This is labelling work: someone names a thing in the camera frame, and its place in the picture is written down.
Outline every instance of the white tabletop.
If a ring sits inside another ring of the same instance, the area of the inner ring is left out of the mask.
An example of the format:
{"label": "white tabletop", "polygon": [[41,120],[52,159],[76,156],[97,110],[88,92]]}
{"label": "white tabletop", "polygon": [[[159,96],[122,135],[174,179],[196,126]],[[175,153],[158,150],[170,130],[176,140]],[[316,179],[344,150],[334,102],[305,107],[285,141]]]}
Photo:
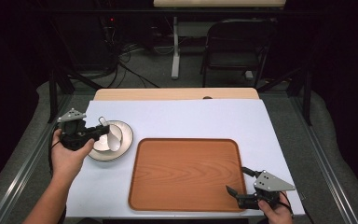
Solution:
{"label": "white tabletop", "polygon": [[[262,100],[91,101],[87,126],[98,118],[129,124],[134,138],[130,149],[115,161],[87,157],[67,201],[68,217],[200,218],[263,216],[259,210],[240,213],[141,212],[131,210],[128,197],[138,143],[144,138],[229,138],[240,148],[243,166],[267,170],[294,184]],[[248,193],[255,179],[245,175]],[[288,191],[295,215],[304,215],[296,190]]]}
{"label": "white tabletop", "polygon": [[283,7],[286,0],[154,0],[155,7]]}

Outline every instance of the table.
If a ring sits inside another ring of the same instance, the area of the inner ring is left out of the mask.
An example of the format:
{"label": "table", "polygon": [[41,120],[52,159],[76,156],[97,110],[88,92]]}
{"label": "table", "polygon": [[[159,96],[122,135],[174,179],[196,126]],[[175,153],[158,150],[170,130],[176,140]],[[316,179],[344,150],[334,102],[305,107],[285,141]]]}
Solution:
{"label": "table", "polygon": [[[213,99],[201,100],[205,96]],[[221,117],[221,113],[227,111],[228,108],[233,109],[229,110],[227,116]],[[90,157],[84,160],[83,168],[69,192],[68,217],[244,218],[263,216],[261,211],[250,209],[240,213],[131,210],[128,205],[128,196],[136,148],[140,140],[151,136],[231,138],[239,144],[243,164],[254,170],[266,169],[293,184],[267,110],[254,89],[102,89],[97,91],[94,100],[89,103],[86,114],[85,121],[88,126],[97,125],[100,116],[127,122],[133,129],[134,139],[126,154],[115,161],[95,161]],[[254,181],[254,178],[245,176],[248,193],[255,192]],[[295,215],[304,215],[298,193],[289,191],[288,197]]]}
{"label": "table", "polygon": [[[286,0],[154,0],[154,7],[284,7]],[[179,30],[177,17],[173,17],[173,61],[172,61],[172,79],[179,78],[179,35],[181,36],[206,36],[210,22],[200,22],[200,24],[189,25],[189,22],[183,24],[189,29]]]}

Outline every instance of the human hand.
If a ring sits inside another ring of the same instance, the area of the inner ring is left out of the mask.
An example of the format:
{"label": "human hand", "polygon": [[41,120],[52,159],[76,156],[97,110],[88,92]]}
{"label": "human hand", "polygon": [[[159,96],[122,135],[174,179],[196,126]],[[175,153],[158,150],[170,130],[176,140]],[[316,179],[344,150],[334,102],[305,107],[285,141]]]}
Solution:
{"label": "human hand", "polygon": [[70,150],[60,141],[61,129],[54,132],[52,138],[51,160],[53,165],[53,180],[71,185],[83,165],[83,160],[92,151],[94,139],[90,139],[77,151]]}
{"label": "human hand", "polygon": [[[289,202],[287,201],[286,192],[280,193],[280,202],[285,203],[289,205]],[[264,214],[268,218],[269,224],[292,224],[292,214],[290,213],[289,209],[287,207],[277,204],[274,210],[269,206],[269,204],[264,201],[260,200],[258,202],[258,206],[260,207],[260,210],[264,212]]]}

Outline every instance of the office chair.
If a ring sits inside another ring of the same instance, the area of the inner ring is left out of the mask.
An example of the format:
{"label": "office chair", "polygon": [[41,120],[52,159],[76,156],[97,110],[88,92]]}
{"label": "office chair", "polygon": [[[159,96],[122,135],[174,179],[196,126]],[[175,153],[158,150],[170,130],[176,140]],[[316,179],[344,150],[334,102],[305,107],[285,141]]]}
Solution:
{"label": "office chair", "polygon": [[207,69],[255,71],[254,87],[260,79],[269,43],[275,34],[271,21],[224,20],[208,31],[200,73],[205,87]]}

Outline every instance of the wooden tray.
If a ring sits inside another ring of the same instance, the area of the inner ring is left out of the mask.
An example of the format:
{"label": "wooden tray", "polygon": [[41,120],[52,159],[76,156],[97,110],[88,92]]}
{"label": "wooden tray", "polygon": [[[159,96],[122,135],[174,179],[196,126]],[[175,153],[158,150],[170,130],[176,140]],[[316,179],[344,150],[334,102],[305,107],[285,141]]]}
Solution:
{"label": "wooden tray", "polygon": [[243,211],[226,185],[246,193],[233,140],[146,138],[138,145],[129,204],[140,211]]}

